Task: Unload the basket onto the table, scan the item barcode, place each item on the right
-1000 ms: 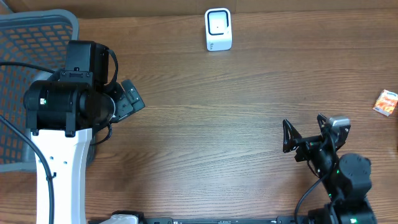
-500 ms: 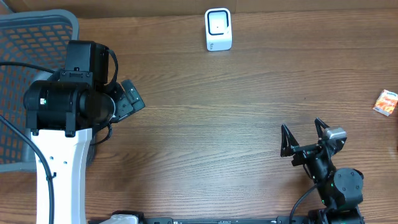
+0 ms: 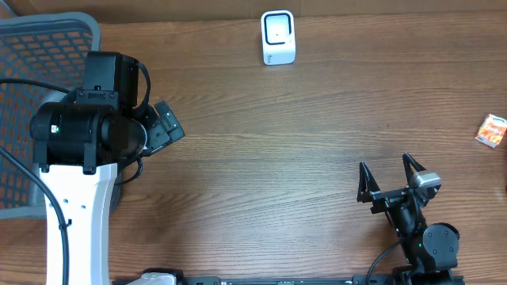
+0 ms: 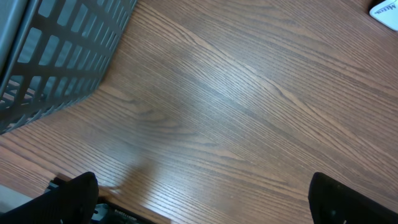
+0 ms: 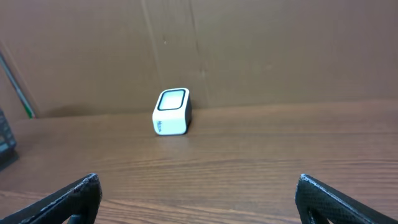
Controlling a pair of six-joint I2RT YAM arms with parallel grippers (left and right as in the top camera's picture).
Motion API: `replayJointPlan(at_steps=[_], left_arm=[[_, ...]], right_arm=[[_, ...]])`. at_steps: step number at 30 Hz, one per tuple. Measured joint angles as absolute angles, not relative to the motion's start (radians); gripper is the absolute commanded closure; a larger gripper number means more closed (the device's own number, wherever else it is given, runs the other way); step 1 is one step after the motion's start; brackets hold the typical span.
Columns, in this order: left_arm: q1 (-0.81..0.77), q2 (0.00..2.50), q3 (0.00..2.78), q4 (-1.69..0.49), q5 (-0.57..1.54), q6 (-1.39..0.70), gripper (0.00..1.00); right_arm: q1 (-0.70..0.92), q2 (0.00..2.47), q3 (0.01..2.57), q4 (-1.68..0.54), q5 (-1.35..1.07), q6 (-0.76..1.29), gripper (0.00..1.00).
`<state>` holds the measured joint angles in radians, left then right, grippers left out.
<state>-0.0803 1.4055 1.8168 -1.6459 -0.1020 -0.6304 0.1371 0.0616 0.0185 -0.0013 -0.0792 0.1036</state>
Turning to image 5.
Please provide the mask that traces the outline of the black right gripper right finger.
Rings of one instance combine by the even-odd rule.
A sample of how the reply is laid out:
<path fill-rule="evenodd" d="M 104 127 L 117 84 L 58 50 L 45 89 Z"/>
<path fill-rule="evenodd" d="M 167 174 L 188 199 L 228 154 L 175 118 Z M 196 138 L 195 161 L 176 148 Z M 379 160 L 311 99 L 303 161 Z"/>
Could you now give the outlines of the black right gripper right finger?
<path fill-rule="evenodd" d="M 307 174 L 301 174 L 295 204 L 302 223 L 397 223 Z"/>

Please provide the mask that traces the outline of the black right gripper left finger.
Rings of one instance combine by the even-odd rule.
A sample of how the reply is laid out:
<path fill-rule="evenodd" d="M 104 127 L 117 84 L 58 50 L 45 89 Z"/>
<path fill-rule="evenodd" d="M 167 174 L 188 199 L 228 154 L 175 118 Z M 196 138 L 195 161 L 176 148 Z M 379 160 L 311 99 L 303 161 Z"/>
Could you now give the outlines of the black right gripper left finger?
<path fill-rule="evenodd" d="M 1 223 L 90 223 L 96 220 L 102 198 L 97 174 L 67 185 L 3 219 Z"/>

